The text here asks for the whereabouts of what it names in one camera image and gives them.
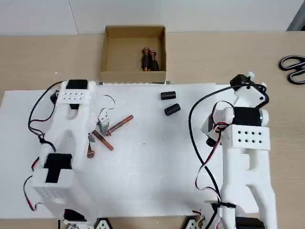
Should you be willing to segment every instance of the black cylinder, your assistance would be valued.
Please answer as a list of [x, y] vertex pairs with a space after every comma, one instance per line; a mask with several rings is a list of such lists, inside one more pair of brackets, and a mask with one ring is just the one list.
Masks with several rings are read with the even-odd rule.
[[165, 108], [164, 112], [167, 116], [170, 116], [173, 113], [176, 113], [177, 111], [180, 111], [180, 110], [181, 110], [181, 108], [180, 108], [179, 104], [174, 104], [170, 107]]
[[161, 92], [161, 100], [166, 99], [175, 99], [176, 98], [176, 92]]

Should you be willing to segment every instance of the black scissor handle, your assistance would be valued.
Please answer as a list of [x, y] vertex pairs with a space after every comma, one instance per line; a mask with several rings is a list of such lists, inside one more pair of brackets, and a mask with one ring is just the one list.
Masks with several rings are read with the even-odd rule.
[[301, 74], [303, 74], [303, 73], [305, 73], [305, 68], [300, 69], [299, 71], [296, 71], [296, 72], [294, 72], [294, 73], [289, 74], [289, 75], [287, 76], [287, 79], [288, 79], [288, 81], [289, 81], [290, 83], [293, 83], [293, 84], [298, 84], [298, 85], [300, 85], [300, 84], [305, 84], [305, 80], [299, 80], [299, 81], [294, 80], [294, 77], [295, 77], [295, 76], [301, 75]]
[[[285, 61], [287, 60], [298, 60], [300, 61], [299, 63], [295, 63], [295, 64], [292, 64], [292, 65], [289, 65], [289, 66], [285, 66], [284, 63]], [[289, 70], [292, 70], [292, 69], [295, 69], [295, 70], [301, 70], [302, 67], [305, 67], [305, 58], [302, 57], [302, 56], [296, 56], [296, 55], [291, 55], [291, 56], [286, 56], [284, 57], [280, 62], [279, 62], [279, 68], [282, 70], [282, 71], [289, 71]]]

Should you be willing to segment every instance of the cardboard box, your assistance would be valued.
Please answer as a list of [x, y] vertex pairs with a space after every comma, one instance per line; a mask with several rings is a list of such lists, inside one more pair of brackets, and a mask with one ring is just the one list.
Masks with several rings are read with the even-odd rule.
[[[166, 80], [164, 26], [106, 26], [101, 78], [105, 83], [160, 83]], [[157, 52], [160, 71], [144, 72], [142, 49]]]

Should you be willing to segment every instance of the wooden table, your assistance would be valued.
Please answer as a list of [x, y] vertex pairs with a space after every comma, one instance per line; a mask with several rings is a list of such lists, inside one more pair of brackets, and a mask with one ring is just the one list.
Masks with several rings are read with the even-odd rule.
[[[0, 37], [0, 97], [4, 90], [44, 89], [70, 78], [100, 80], [103, 35]], [[253, 71], [267, 83], [271, 175], [279, 228], [303, 228], [305, 200], [305, 86], [292, 85], [280, 58], [305, 55], [304, 32], [188, 32], [167, 34], [167, 76], [172, 83], [229, 83]], [[184, 217], [111, 219], [114, 229], [175, 229]], [[55, 220], [1, 220], [4, 228], [55, 229]]]

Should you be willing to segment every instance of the white board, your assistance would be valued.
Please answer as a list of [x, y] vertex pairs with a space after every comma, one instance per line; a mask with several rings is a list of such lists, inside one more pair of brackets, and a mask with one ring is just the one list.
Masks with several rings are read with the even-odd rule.
[[[82, 183], [93, 196], [101, 217], [191, 215], [202, 207], [212, 193], [197, 191], [194, 178], [200, 167], [188, 131], [188, 115], [192, 105], [204, 95], [225, 85], [103, 85], [98, 87], [102, 100], [111, 95], [116, 107], [109, 113], [111, 125], [133, 115], [134, 119], [115, 131], [107, 140], [114, 146], [110, 152], [99, 141], [92, 145], [96, 154], [86, 160]], [[160, 92], [176, 91], [177, 98], [160, 100]], [[40, 153], [38, 139], [27, 129], [33, 104], [42, 91], [8, 91], [0, 109], [0, 218], [52, 218], [39, 206], [31, 212], [23, 197], [22, 184], [32, 174], [31, 163]], [[233, 91], [226, 91], [202, 102], [195, 109], [193, 134], [203, 158], [211, 148], [200, 128], [219, 99], [232, 101]], [[181, 111], [166, 116], [164, 108], [179, 103]], [[47, 117], [52, 109], [49, 96], [41, 101], [34, 118]], [[46, 130], [49, 124], [39, 124]], [[218, 148], [209, 168], [219, 188], [222, 185], [222, 148]], [[204, 172], [198, 185], [212, 185]], [[27, 185], [33, 203], [40, 197]], [[240, 190], [235, 204], [246, 212], [257, 212], [248, 188]]]

